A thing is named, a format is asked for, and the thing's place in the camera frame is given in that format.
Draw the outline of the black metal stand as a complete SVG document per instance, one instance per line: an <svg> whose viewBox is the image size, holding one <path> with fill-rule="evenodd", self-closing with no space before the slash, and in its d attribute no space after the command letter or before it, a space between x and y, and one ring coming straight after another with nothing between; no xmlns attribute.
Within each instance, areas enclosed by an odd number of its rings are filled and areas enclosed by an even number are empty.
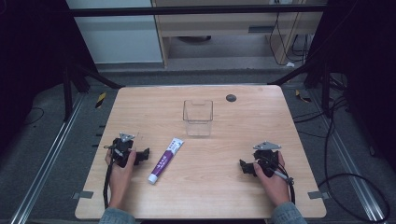
<svg viewBox="0 0 396 224"><path fill-rule="evenodd" d="M307 88L314 88L319 83L321 84L321 108L325 115L329 118L330 112L330 66L327 62L318 59L307 60L305 64L294 69L284 77L275 81L269 82L269 85L281 86L287 81L299 76L302 73L307 73L304 80L304 85Z"/></svg>
<svg viewBox="0 0 396 224"><path fill-rule="evenodd" d="M88 92L91 87L85 76L92 77L111 89L123 88L123 85L101 76L98 72L94 72L83 65L68 62L63 70L64 121L68 121L73 114L72 85L75 85L78 92L84 93Z"/></svg>

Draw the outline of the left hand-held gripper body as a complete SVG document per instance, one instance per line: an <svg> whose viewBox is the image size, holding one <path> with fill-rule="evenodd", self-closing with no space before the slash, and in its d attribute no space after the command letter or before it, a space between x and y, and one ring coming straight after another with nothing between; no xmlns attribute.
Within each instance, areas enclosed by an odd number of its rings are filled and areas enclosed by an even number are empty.
<svg viewBox="0 0 396 224"><path fill-rule="evenodd" d="M117 164L124 168L129 160L134 144L134 136L127 133L120 133L120 136L113 140L109 147L111 150L110 159L112 164Z"/></svg>

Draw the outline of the yellow black tape strip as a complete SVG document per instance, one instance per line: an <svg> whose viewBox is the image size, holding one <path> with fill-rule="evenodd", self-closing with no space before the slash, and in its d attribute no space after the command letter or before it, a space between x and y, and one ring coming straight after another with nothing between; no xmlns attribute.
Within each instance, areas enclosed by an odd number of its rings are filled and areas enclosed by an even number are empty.
<svg viewBox="0 0 396 224"><path fill-rule="evenodd" d="M99 94L99 97L96 101L95 108L100 108L106 98L106 92L102 92Z"/></svg>
<svg viewBox="0 0 396 224"><path fill-rule="evenodd" d="M301 101L303 101L305 103L311 103L312 102L312 99L311 99L311 96L310 96L308 90L296 90L295 91L295 96L299 100L301 100Z"/></svg>

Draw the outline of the person's left hand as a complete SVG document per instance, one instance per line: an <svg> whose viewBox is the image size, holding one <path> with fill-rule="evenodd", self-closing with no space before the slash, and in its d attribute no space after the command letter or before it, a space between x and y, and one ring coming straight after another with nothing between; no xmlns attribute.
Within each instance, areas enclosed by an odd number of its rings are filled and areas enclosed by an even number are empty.
<svg viewBox="0 0 396 224"><path fill-rule="evenodd" d="M109 187L110 187L110 200L109 207L121 209L123 206L123 199L130 187L136 151L132 150L128 157L128 161L124 167L119 167L114 164L111 169Z"/></svg>

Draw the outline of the metal floor rail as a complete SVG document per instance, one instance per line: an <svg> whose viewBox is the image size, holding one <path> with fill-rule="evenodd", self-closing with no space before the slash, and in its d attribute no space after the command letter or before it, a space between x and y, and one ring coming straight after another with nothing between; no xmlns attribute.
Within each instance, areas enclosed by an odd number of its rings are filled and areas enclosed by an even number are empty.
<svg viewBox="0 0 396 224"><path fill-rule="evenodd" d="M80 111L81 105L86 97L85 93L78 93L76 101L73 103L72 112L70 117L63 122L60 131L57 133L55 140L53 141L47 156L45 157L42 165L35 175L35 179L25 194L22 202L18 206L18 209L13 214L9 224L25 224L28 217L30 216L35 203L44 188L44 185L50 175L53 165L55 164L64 142L67 139L75 120Z"/></svg>
<svg viewBox="0 0 396 224"><path fill-rule="evenodd" d="M389 215L390 215L390 207L386 197L379 190L377 194L382 197L382 200L386 206L386 210L383 211L375 198L373 193L373 189L375 185L369 181L367 178L361 175L361 171L358 168L357 164L353 161L350 154L347 152L346 145L339 132L335 128L334 124L334 109L341 105L345 99L343 97L338 98L334 101L333 105L330 105L331 116L328 118L323 109L321 108L320 94L317 91L309 91L311 95L311 99L313 104L319 111L319 116L323 121L323 124L328 129L325 136L325 147L324 147L324 175L325 179L322 181L322 184L326 186L328 189L328 193L334 200L334 202L340 206L345 212L350 214L352 217L360 220L362 222L371 223L371 224L388 224ZM337 154L339 161L342 164L344 169L343 173L329 175L328 173L328 149L329 145L332 145L332 149ZM334 189L331 185L331 181L336 178L347 178L350 182L354 193L356 194L359 203L365 213L364 216L359 216L356 212L352 212L347 206L342 203L335 195Z"/></svg>

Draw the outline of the purple white toothpaste tube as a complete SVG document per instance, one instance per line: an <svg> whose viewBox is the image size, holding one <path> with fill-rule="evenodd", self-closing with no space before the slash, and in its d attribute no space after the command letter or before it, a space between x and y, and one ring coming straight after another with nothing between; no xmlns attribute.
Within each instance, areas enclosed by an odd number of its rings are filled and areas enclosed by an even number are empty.
<svg viewBox="0 0 396 224"><path fill-rule="evenodd" d="M170 163L170 161L174 158L174 156L177 154L181 146L184 144L184 141L179 139L179 138L174 138L165 152L162 154L160 157L159 161L157 164L154 166L153 170L151 171L150 175L148 176L148 182L152 185L154 185L162 172L165 170L167 165Z"/></svg>

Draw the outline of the grey tape piece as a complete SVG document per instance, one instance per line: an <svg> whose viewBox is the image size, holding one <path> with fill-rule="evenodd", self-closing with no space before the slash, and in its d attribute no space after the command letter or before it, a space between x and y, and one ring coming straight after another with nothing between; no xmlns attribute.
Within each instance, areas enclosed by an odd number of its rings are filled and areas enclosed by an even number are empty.
<svg viewBox="0 0 396 224"><path fill-rule="evenodd" d="M331 196L330 196L330 194L329 194L328 192L321 192L321 191L319 191L319 190L308 192L308 197L309 197L311 200L314 200L314 199L327 200L327 199L330 199L330 198L331 198Z"/></svg>
<svg viewBox="0 0 396 224"><path fill-rule="evenodd" d="M80 192L74 192L73 195L72 195L72 198L73 198L74 200L78 200L78 199L80 199L80 198L83 198L83 199L91 199L92 196L93 196L93 192L92 192L92 191L85 191L85 190L82 190L82 191L80 191Z"/></svg>

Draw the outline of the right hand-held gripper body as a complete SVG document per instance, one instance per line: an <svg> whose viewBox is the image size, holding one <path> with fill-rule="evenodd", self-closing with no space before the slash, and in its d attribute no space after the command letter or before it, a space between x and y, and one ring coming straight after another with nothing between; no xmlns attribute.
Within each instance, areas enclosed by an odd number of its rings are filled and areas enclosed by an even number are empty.
<svg viewBox="0 0 396 224"><path fill-rule="evenodd" d="M272 177L278 169L278 151L281 149L281 145L264 141L254 146L253 149L255 150L253 156L262 168L264 174L267 177Z"/></svg>

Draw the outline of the light wooden desk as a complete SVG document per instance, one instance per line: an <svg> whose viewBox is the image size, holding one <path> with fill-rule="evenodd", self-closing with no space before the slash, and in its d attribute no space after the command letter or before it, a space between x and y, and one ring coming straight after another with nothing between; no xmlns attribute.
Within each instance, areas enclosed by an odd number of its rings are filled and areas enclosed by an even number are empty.
<svg viewBox="0 0 396 224"><path fill-rule="evenodd" d="M155 7L315 5L327 0L150 0ZM159 36L265 35L277 63L286 63L293 40L316 32L320 12L159 15Z"/></svg>

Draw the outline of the dark curtain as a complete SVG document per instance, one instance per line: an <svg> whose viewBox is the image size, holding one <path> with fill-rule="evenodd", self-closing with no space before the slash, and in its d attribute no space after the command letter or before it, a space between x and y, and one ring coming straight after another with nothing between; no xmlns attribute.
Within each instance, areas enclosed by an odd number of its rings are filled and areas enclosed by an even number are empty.
<svg viewBox="0 0 396 224"><path fill-rule="evenodd" d="M396 0L328 0L309 52L322 67L347 77L346 96L376 152L396 174Z"/></svg>
<svg viewBox="0 0 396 224"><path fill-rule="evenodd" d="M66 0L0 0L0 157L42 91L63 82L66 63L96 66Z"/></svg>

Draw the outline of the person's right hand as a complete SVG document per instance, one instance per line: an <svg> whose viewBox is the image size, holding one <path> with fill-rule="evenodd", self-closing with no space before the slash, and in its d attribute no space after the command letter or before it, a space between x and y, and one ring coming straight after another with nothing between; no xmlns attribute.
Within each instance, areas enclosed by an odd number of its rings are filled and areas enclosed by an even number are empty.
<svg viewBox="0 0 396 224"><path fill-rule="evenodd" d="M257 162L253 163L253 167L267 197L274 206L290 201L289 185L283 178L278 175L266 176Z"/></svg>

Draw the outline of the clear plastic container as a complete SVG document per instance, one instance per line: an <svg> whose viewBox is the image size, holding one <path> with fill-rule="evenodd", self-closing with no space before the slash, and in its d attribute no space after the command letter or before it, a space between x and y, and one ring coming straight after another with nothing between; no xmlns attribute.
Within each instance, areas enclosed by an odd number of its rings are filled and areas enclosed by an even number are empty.
<svg viewBox="0 0 396 224"><path fill-rule="evenodd" d="M209 136L213 121L213 102L210 100L185 100L183 120L188 136Z"/></svg>

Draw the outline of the black horizontal frame bar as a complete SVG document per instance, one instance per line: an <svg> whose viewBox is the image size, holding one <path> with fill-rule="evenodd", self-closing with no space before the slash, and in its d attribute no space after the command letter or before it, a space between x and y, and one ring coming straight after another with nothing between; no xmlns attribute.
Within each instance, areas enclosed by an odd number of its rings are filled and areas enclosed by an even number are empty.
<svg viewBox="0 0 396 224"><path fill-rule="evenodd" d="M74 17L105 16L150 16L150 15L189 15L189 14L229 14L229 13L278 13L278 12L320 12L326 5L232 5L195 7L125 7L69 9Z"/></svg>

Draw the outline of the white cabinet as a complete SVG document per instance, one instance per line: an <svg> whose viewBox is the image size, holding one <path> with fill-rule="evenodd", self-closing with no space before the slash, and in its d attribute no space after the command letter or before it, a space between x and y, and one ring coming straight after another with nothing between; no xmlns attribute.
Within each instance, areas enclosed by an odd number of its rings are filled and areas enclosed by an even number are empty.
<svg viewBox="0 0 396 224"><path fill-rule="evenodd" d="M152 7L150 0L66 0L71 9ZM96 64L161 63L153 16L75 17Z"/></svg>

